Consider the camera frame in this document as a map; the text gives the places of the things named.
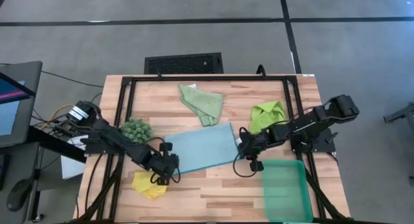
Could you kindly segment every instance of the light blue cloth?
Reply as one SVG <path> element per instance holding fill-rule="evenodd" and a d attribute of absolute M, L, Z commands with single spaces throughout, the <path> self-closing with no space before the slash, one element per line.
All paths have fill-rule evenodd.
<path fill-rule="evenodd" d="M 232 162 L 237 155 L 231 123 L 165 136 L 180 159 L 180 173 Z"/>
<path fill-rule="evenodd" d="M 25 81 L 20 81 L 19 83 L 21 85 L 24 85 Z M 0 104 L 0 136 L 12 134 L 13 125 L 16 119 L 19 104 L 20 101 Z"/>

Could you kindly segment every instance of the wooden table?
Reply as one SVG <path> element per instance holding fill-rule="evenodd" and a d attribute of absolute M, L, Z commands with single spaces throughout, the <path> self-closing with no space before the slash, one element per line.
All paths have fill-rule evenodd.
<path fill-rule="evenodd" d="M 113 123 L 122 75 L 109 75 L 105 81 L 100 107 L 102 115 Z M 196 117 L 180 101 L 179 84 L 197 84 L 201 91 L 224 95 L 220 123 L 231 122 L 235 136 L 242 126 L 248 126 L 253 105 L 280 100 L 286 107 L 282 82 L 279 81 L 219 81 L 219 82 L 137 82 L 132 117 L 149 122 L 155 136 L 180 133 L 202 128 Z M 303 108 L 321 104 L 314 76 L 298 75 L 298 85 Z M 293 88 L 290 88 L 294 101 Z M 125 92 L 122 118 L 129 90 Z M 88 157 L 79 191 L 80 214 L 84 213 L 85 194 L 92 168 L 98 156 Z M 349 216 L 336 162 L 326 153 L 314 154 L 320 187 L 333 205 Z M 264 151 L 259 159 L 296 159 L 290 150 L 290 143 Z M 98 163 L 89 194 L 89 205 L 99 193 L 104 176 L 106 156 Z M 236 163 L 240 174 L 251 173 L 248 161 Z M 215 166 L 205 170 L 182 175 L 179 184 L 171 183 L 167 192 L 152 201 L 136 192 L 132 187 L 134 173 L 141 168 L 125 158 L 122 182 L 116 210 L 116 222 L 133 221 L 267 221 L 264 213 L 261 173 L 251 178 L 240 178 L 234 174 L 232 164 Z M 318 209 L 314 193 L 309 188 L 314 216 Z M 107 218 L 112 191 L 107 196 L 103 217 Z"/>

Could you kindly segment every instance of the black desk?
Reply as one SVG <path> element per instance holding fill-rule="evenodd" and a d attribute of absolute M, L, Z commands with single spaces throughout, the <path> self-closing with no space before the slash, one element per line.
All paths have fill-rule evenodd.
<path fill-rule="evenodd" d="M 28 62 L 0 66 L 0 72 L 15 81 L 24 80 L 25 86 L 36 93 L 41 68 L 41 62 Z M 38 203 L 41 192 L 38 190 L 38 179 L 41 173 L 43 149 L 54 151 L 80 162 L 86 162 L 83 150 L 30 126 L 34 101 L 35 98 L 20 101 L 12 134 L 0 136 L 0 153 L 7 153 L 11 156 L 5 184 L 2 191 L 0 191 L 0 203 L 3 203 L 0 204 L 0 223 L 5 220 L 8 220 L 5 223 L 22 223 L 22 220 L 24 221 L 26 217 L 29 221 L 38 217 Z M 33 177 L 32 193 L 28 196 L 23 208 L 17 212 L 8 211 L 6 199 L 12 187 L 21 179 Z"/>
<path fill-rule="evenodd" d="M 6 200 L 9 191 L 21 179 L 30 178 L 34 175 L 34 166 L 38 159 L 39 144 L 30 143 L 22 144 L 19 147 L 0 148 L 0 153 L 10 155 L 10 164 L 8 166 L 3 189 L 0 190 L 0 222 L 9 224 L 22 224 L 26 220 L 29 206 L 29 197 L 23 208 L 17 212 L 10 212 L 6 208 Z"/>

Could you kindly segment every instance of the green plastic tray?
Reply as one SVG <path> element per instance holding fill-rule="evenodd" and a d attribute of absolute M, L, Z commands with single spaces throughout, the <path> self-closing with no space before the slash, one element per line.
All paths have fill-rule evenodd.
<path fill-rule="evenodd" d="M 312 207 L 303 162 L 265 161 L 264 167 L 262 178 L 267 219 L 289 223 L 312 222 Z"/>

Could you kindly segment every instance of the green cloth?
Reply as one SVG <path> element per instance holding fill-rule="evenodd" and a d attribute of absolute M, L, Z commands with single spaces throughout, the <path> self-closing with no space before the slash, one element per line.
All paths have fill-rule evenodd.
<path fill-rule="evenodd" d="M 248 125 L 248 130 L 256 134 L 261 129 L 282 120 L 285 120 L 285 110 L 282 103 L 280 101 L 265 102 L 253 107 L 252 121 Z"/>
<path fill-rule="evenodd" d="M 223 96 L 205 93 L 187 85 L 179 85 L 181 102 L 196 114 L 203 126 L 213 126 L 219 122 L 223 108 Z"/>

